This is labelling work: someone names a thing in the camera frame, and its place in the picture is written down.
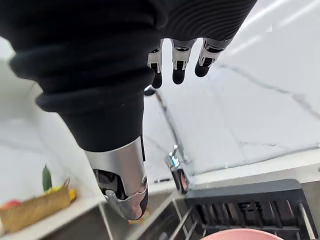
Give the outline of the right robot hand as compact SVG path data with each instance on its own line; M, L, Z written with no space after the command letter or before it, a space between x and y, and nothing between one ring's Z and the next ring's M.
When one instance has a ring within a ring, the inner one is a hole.
M173 82L184 81L195 41L204 77L231 43L253 0L3 0L0 35L10 68L42 89L86 152L112 207L138 220L148 204L144 90L162 85L162 42L172 43Z

